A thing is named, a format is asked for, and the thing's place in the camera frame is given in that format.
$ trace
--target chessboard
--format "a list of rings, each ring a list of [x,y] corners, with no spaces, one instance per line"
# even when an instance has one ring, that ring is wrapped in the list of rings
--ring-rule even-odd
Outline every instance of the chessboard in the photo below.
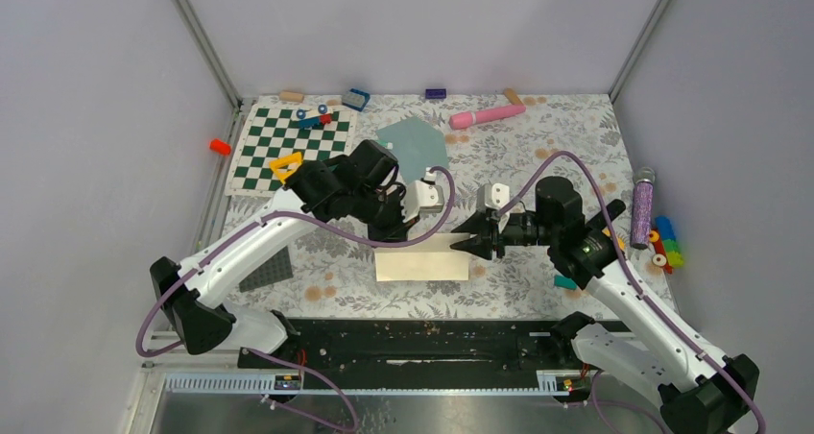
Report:
[[[227,196],[272,197],[282,187],[269,168],[277,158],[300,152],[303,160],[325,160],[350,153],[356,111],[334,106],[330,124],[306,130],[292,118],[297,109],[309,108],[291,104],[251,108],[228,169]]]

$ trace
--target teal block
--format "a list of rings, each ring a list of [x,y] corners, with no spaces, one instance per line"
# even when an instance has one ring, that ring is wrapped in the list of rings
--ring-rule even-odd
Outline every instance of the teal block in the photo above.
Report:
[[[560,276],[560,275],[554,276],[554,286],[555,287],[561,287],[561,288],[567,288],[568,290],[576,290],[576,289],[580,288],[570,278]]]

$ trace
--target metal floor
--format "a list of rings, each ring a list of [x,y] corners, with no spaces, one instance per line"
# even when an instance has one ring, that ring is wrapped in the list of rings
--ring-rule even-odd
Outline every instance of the metal floor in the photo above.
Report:
[[[648,407],[632,390],[611,378],[603,399],[624,400]],[[497,434],[610,433],[589,407],[567,410],[549,406],[552,398],[506,396],[364,396],[350,397],[360,417],[359,433],[370,434]],[[277,409],[260,405],[257,396],[165,394],[158,408],[154,434],[330,433],[332,429]],[[350,416],[337,397],[300,396],[292,405],[333,422],[350,425]],[[620,432],[657,434],[646,417],[608,407],[604,413]]]

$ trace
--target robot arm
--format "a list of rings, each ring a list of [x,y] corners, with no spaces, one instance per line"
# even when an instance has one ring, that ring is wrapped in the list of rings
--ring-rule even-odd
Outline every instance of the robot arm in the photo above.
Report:
[[[272,352],[285,341],[293,330],[286,330],[281,314],[242,307],[226,297],[272,255],[317,227],[298,215],[324,223],[353,216],[368,224],[369,239],[390,242],[406,240],[421,214],[442,209],[434,175],[405,186],[395,181],[397,172],[395,157],[369,140],[350,156],[305,161],[285,189],[214,244],[180,263],[166,257],[156,261],[150,274],[157,297],[180,276],[189,276],[162,306],[187,351],[200,354],[227,344]]]
[[[561,349],[582,362],[608,371],[660,407],[667,425],[677,434],[720,433],[748,412],[743,400],[704,359],[708,356],[730,374],[752,398],[758,371],[745,355],[728,358],[667,306],[625,260],[640,292],[634,289],[617,258],[611,239],[602,232],[601,214],[586,223],[582,198],[562,177],[547,177],[535,188],[536,211],[509,213],[502,221],[496,195],[507,186],[489,184],[480,190],[478,211],[454,232],[473,234],[451,248],[491,259],[506,246],[548,246],[555,268],[601,301],[631,330],[650,353],[614,340],[601,325],[582,313],[560,321],[552,334]],[[624,211],[621,201],[608,205],[611,218]],[[689,336],[697,353],[662,320],[645,298]]]

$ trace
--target cable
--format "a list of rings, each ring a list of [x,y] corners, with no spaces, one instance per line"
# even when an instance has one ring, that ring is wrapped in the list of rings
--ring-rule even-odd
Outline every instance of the cable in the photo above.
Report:
[[[720,365],[718,365],[718,363],[715,362],[715,360],[712,359],[712,357],[706,354],[706,352],[704,352],[704,350],[700,346],[695,344],[695,342],[693,342],[692,339],[689,336],[687,336],[679,328],[679,326],[676,325],[676,323],[674,323],[664,313],[664,311],[661,310],[661,308],[658,307],[658,305],[656,304],[655,301],[653,301],[653,299],[651,299],[647,295],[644,295],[644,289],[641,288],[641,286],[638,284],[638,281],[636,281],[636,278],[633,272],[631,271],[631,268],[628,267],[627,260],[625,259],[625,254],[619,247],[619,242],[616,236],[616,230],[613,229],[613,221],[611,219],[611,216],[608,214],[608,210],[605,208],[605,199],[602,198],[602,191],[599,188],[599,185],[596,184],[596,180],[588,171],[587,166],[575,154],[570,153],[568,151],[557,151],[556,153],[552,154],[539,166],[534,175],[532,175],[529,181],[520,189],[520,192],[516,196],[514,196],[506,205],[500,208],[500,210],[497,211],[497,216],[501,216],[507,211],[511,210],[512,207],[515,206],[517,202],[519,202],[520,199],[523,198],[523,196],[529,191],[529,189],[531,189],[534,182],[542,174],[542,171],[545,170],[548,167],[548,165],[550,165],[551,162],[554,161],[554,159],[562,156],[572,159],[577,164],[577,166],[579,166],[580,169],[582,169],[588,182],[590,182],[590,187],[593,188],[593,193],[596,195],[596,199],[599,201],[599,209],[602,212],[602,216],[605,218],[606,224],[608,225],[608,231],[610,232],[610,241],[613,244],[613,248],[616,250],[616,257],[619,259],[619,264],[622,265],[622,271],[624,271],[625,277],[628,278],[628,281],[630,282],[631,286],[642,298],[642,300],[648,306],[650,306],[650,308],[661,319],[661,321],[664,322],[664,324],[667,325],[667,327],[670,328],[670,330],[672,330],[673,333],[675,333],[679,338],[681,338],[682,341],[684,341],[684,343],[687,344],[695,352],[696,356],[702,358],[705,362],[707,362],[715,372],[721,375],[727,381],[727,383],[729,383],[729,385],[732,387],[735,393],[737,393],[737,395],[739,395],[740,398],[743,399],[743,401],[746,403],[746,405],[754,414],[754,418],[757,420],[757,434],[765,434],[766,420],[763,418],[763,414],[760,413],[760,409],[757,408],[757,405],[754,403],[754,400],[752,400],[752,398],[750,398],[749,395],[746,394],[746,391],[744,391],[743,388],[741,388],[740,385],[737,384],[737,382],[730,376],[730,374],[727,373],[727,371],[725,371]]]
[[[636,412],[639,415],[644,415],[645,417],[649,418],[655,425],[658,426],[658,429],[661,430],[661,434],[670,434],[670,430],[667,426],[664,425],[664,422],[660,420],[657,416],[653,415],[646,409],[639,407],[638,405],[628,403],[628,402],[620,402],[616,400],[596,400],[595,403],[598,403],[600,406],[603,407],[618,407],[624,408],[625,410],[630,410],[632,412]],[[574,407],[574,408],[583,408],[586,407],[585,402],[568,402],[568,403],[559,403],[559,402],[545,402],[543,403],[545,406],[549,407]]]
[[[309,420],[312,420],[314,422],[318,422],[319,424],[323,424],[323,425],[325,425],[327,427],[330,427],[331,429],[336,429],[338,431],[356,432],[356,430],[359,429],[359,415],[357,415],[356,410],[353,409],[353,404],[350,403],[350,399],[348,399],[347,396],[345,395],[345,393],[343,393],[342,390],[339,389],[339,386],[337,386],[333,381],[328,379],[327,376],[317,372],[316,370],[309,369],[308,367],[303,367],[302,365],[294,364],[292,362],[286,362],[285,360],[278,359],[278,358],[276,358],[276,357],[274,357],[272,355],[266,354],[266,353],[261,352],[259,350],[249,350],[249,352],[256,355],[257,357],[262,357],[262,358],[268,360],[269,362],[275,363],[277,365],[282,365],[282,366],[288,367],[290,369],[299,370],[300,372],[306,372],[307,374],[312,374],[315,377],[319,378],[323,383],[327,384],[332,390],[334,390],[336,392],[336,394],[339,396],[339,398],[342,400],[342,402],[345,403],[345,406],[350,411],[350,417],[353,418],[353,426],[347,427],[347,426],[342,426],[342,425],[336,424],[334,422],[329,422],[328,420],[324,420],[324,419],[322,419],[322,418],[320,418],[320,417],[318,417],[316,415],[310,414],[310,413],[308,413],[308,412],[306,412],[304,410],[299,410],[298,408],[288,406],[287,404],[284,404],[284,403],[275,404],[274,402],[272,402],[272,404],[273,404],[272,407],[279,407],[279,408],[282,408],[283,410],[288,410],[291,413],[296,413],[297,415],[304,416],[305,418],[307,418]]]
[[[209,253],[206,257],[204,257],[201,260],[201,263],[199,263],[198,267],[202,270],[204,268],[204,266],[211,263],[212,260],[215,259],[215,257],[218,256],[218,254],[222,253],[229,246],[231,246],[232,244],[234,244],[235,242],[240,240],[243,236],[245,236],[246,234],[248,234],[252,230],[254,230],[256,228],[265,227],[266,224],[268,224],[270,221],[274,220],[275,218],[283,218],[283,217],[296,218],[296,219],[311,223],[311,224],[316,225],[316,226],[318,226],[318,227],[320,227],[322,229],[328,230],[328,231],[333,232],[333,233],[335,233],[337,235],[341,235],[341,236],[345,237],[348,240],[352,240],[354,242],[357,242],[357,243],[360,243],[360,244],[363,244],[363,245],[369,245],[371,247],[398,249],[398,248],[410,247],[412,245],[416,245],[418,243],[421,243],[421,242],[427,240],[428,238],[430,238],[433,234],[435,234],[436,232],[438,232],[441,229],[443,224],[446,223],[446,220],[449,218],[449,213],[452,211],[453,204],[455,203],[455,180],[452,179],[452,174],[450,174],[449,171],[446,170],[443,167],[432,167],[432,168],[430,168],[430,172],[441,172],[444,175],[444,177],[446,178],[447,183],[449,184],[449,198],[446,200],[446,203],[444,204],[444,209],[443,209],[443,213],[441,215],[441,218],[435,224],[435,226],[433,226],[426,233],[420,235],[419,237],[416,237],[415,239],[407,240],[407,241],[404,241],[404,242],[378,242],[378,241],[366,239],[364,237],[360,237],[360,236],[358,236],[356,234],[353,234],[353,233],[350,233],[350,232],[345,232],[345,231],[343,231],[341,229],[338,229],[338,228],[334,228],[334,227],[328,225],[327,223],[323,223],[322,221],[320,221],[320,220],[318,220],[318,219],[316,219],[314,217],[304,215],[302,213],[296,213],[294,211],[277,210],[277,211],[273,211],[273,212],[271,212],[271,213],[269,213],[267,215],[262,216],[260,218],[260,221],[261,221],[262,225],[261,225],[261,223],[257,223],[255,221],[253,223],[250,223],[250,224],[244,226],[243,228],[241,228],[240,230],[238,230],[237,232],[232,234],[227,240],[225,240],[223,243],[221,243],[221,245],[219,245],[218,247],[213,249],[211,251],[211,253]],[[161,348],[160,350],[145,350],[144,349],[144,337],[147,335],[147,330],[150,328],[150,324],[156,318],[156,314],[161,309],[161,307],[164,305],[164,303],[166,303],[167,300],[169,300],[169,298],[171,296],[173,296],[173,294],[176,293],[181,288],[181,286],[184,283],[186,283],[187,280],[189,280],[192,276],[196,275],[198,272],[199,272],[199,269],[191,268],[186,274],[184,274],[178,280],[176,280],[176,282],[173,283],[170,286],[170,288],[168,288],[167,291],[164,292],[158,298],[156,303],[153,305],[153,307],[147,313],[147,317],[144,318],[144,322],[142,322],[141,327],[138,329],[138,333],[136,334],[136,338],[135,338],[135,351],[136,351],[136,353],[138,353],[138,355],[140,355],[141,357],[144,357],[144,358],[157,357],[157,356],[159,356],[159,355],[161,355],[161,354],[163,354],[165,352],[168,352],[170,350],[173,350],[173,349],[177,348],[178,346],[180,346],[182,344],[181,340],[178,340],[177,342],[172,343],[172,344],[170,344],[168,346],[165,346],[164,348]],[[347,427],[339,426],[338,424],[334,424],[334,423],[329,422],[327,420],[323,420],[323,419],[321,419],[321,418],[319,418],[319,417],[317,417],[315,415],[312,415],[312,414],[307,413],[307,412],[303,412],[303,411],[301,411],[301,410],[299,410],[297,408],[294,408],[294,407],[288,407],[288,406],[286,406],[284,404],[280,404],[279,405],[280,407],[283,407],[284,409],[289,410],[289,411],[291,411],[293,413],[297,413],[298,415],[303,415],[304,417],[306,417],[306,418],[308,418],[310,420],[313,420],[315,422],[319,422],[319,423],[324,424],[326,426],[329,426],[329,427],[331,427],[333,429],[339,429],[339,430],[344,431],[344,432],[353,432],[356,429],[358,429],[358,424],[359,424],[358,417],[356,415],[356,411],[353,409],[353,406],[350,404],[350,401],[347,399],[347,396],[345,396],[345,394],[342,393],[342,391],[339,389],[339,387],[336,384],[334,384],[332,381],[330,381],[326,376],[320,374],[319,372],[317,372],[315,370],[308,369],[307,367],[299,366],[299,365],[291,363],[291,362],[287,362],[287,361],[284,361],[284,360],[281,360],[281,359],[277,359],[276,357],[272,357],[271,355],[264,354],[263,352],[261,352],[259,350],[249,350],[249,351],[259,355],[260,357],[263,357],[263,358],[265,358],[267,360],[270,360],[270,361],[272,361],[272,362],[274,362],[274,363],[276,363],[278,365],[283,365],[283,366],[286,366],[286,367],[289,367],[289,368],[305,371],[305,372],[308,372],[308,373],[316,376],[317,378],[321,379],[325,384],[330,386],[331,389],[336,391],[337,394],[342,399],[342,401],[347,405],[347,408],[349,409],[350,414],[353,417],[354,425],[353,425],[352,428],[347,428]]]
[[[600,370],[593,376],[593,381],[590,382],[590,401],[593,403],[593,408],[596,409],[596,414],[599,415],[599,418],[610,428],[611,431],[615,432],[616,434],[622,434],[619,432],[618,429],[613,427],[613,424],[605,417],[605,414],[602,413],[602,409],[599,408],[599,398],[596,396],[596,388],[597,388],[597,381],[599,381],[599,376],[602,375],[602,371]]]

